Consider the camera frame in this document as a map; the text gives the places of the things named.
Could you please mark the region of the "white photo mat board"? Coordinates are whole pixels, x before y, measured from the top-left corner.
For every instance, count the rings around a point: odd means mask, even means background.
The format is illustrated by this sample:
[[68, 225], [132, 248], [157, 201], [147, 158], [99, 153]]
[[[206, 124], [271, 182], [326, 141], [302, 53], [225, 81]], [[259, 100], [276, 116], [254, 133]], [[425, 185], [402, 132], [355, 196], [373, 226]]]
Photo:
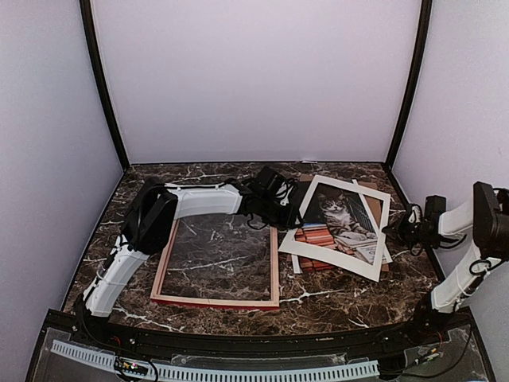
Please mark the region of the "white photo mat board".
[[[305, 195], [303, 197], [302, 203], [301, 203], [300, 212], [301, 212], [303, 217], [304, 217], [304, 213], [305, 213], [305, 207], [307, 205], [307, 200], [310, 198], [310, 193], [312, 192], [313, 188], [317, 186], [317, 182], [319, 182], [319, 181], [326, 182], [326, 181], [334, 181], [334, 180], [337, 181], [338, 185], [344, 187], [345, 189], [353, 189], [354, 188], [354, 186], [350, 182], [341, 181], [341, 180], [337, 180], [337, 179], [333, 179], [333, 178], [325, 177], [325, 176], [320, 176], [320, 175], [315, 176], [311, 180], [309, 188], [306, 191], [306, 193], [305, 193]], [[390, 207], [390, 195], [387, 194], [387, 193], [380, 192], [378, 190], [374, 191], [374, 190], [369, 190], [369, 189], [366, 189], [365, 193], [366, 194], [370, 194], [373, 197], [378, 197], [380, 199], [383, 199], [385, 204], [386, 204], [386, 207], [385, 207], [385, 209], [383, 211], [384, 226], [379, 229], [378, 254], [377, 254], [377, 259], [376, 259], [376, 262], [375, 262], [375, 266], [376, 267], [380, 267], [380, 260], [381, 260], [381, 257], [382, 257], [382, 251], [383, 251], [384, 248], [387, 247], [386, 244], [385, 244], [386, 235], [382, 232], [382, 229], [385, 226], [387, 226], [387, 223], [388, 223], [388, 214], [389, 214], [389, 207]], [[297, 228], [288, 231], [288, 233], [286, 234], [286, 236], [282, 240], [282, 243], [281, 243], [281, 245], [279, 247], [279, 251], [286, 252], [286, 253], [289, 253], [289, 254], [292, 255], [292, 254], [297, 254], [300, 251], [305, 251], [306, 250], [306, 245], [305, 244], [301, 244], [301, 243], [297, 243], [297, 242], [293, 242], [292, 241], [293, 234], [296, 231], [297, 231]], [[344, 260], [344, 267], [342, 269], [347, 270], [349, 267], [352, 266], [352, 263], [354, 261], [355, 261], [354, 259], [346, 258]], [[371, 280], [377, 282], [379, 280], [379, 276], [378, 277], [373, 276], [371, 278]]]

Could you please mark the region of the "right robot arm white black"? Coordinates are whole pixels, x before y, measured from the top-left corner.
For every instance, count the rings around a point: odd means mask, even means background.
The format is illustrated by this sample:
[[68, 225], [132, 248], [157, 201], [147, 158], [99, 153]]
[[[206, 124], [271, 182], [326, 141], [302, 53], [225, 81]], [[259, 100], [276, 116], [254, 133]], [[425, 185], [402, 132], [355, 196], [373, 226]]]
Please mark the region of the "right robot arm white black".
[[478, 181], [472, 196], [454, 209], [447, 208], [445, 197], [428, 196], [424, 208], [408, 205], [382, 232], [411, 251], [452, 250], [470, 241], [450, 275], [417, 304], [406, 327], [406, 339], [423, 345], [508, 261], [508, 189]]

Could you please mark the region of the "red wooden picture frame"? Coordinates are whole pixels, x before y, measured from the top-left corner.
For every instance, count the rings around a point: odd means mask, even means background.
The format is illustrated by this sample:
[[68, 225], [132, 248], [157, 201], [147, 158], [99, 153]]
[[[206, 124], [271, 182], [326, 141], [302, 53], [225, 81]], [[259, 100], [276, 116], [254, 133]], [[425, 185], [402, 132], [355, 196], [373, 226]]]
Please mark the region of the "red wooden picture frame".
[[150, 292], [150, 300], [158, 304], [194, 306], [200, 308], [231, 309], [231, 310], [277, 310], [279, 308], [279, 262], [278, 262], [278, 230], [270, 228], [270, 299], [269, 300], [227, 300], [217, 298], [194, 298], [162, 294], [163, 282], [169, 265], [175, 237], [179, 228], [179, 220], [171, 227], [169, 241], [162, 250], [156, 275]]

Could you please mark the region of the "clear acrylic sheet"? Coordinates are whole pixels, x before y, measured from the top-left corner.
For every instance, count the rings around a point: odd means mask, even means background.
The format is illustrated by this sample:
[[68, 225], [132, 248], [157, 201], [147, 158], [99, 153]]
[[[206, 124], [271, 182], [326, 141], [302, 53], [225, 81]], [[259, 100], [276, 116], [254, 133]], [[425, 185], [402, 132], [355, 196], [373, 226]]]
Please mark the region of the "clear acrylic sheet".
[[179, 221], [162, 294], [270, 299], [270, 227], [254, 230], [225, 215]]

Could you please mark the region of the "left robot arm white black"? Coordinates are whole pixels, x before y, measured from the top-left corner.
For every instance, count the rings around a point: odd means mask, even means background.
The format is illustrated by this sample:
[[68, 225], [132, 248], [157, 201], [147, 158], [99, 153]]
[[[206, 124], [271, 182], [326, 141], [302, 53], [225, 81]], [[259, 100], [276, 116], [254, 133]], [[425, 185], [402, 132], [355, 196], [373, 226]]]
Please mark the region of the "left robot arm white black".
[[256, 177], [213, 185], [177, 185], [157, 177], [145, 180], [127, 209], [109, 256], [91, 284], [75, 300], [76, 314], [90, 316], [80, 332], [95, 347], [112, 340], [108, 318], [120, 293], [139, 267], [169, 242], [175, 220], [209, 214], [258, 217], [263, 226], [294, 229], [302, 225], [291, 202], [297, 181], [265, 168]]

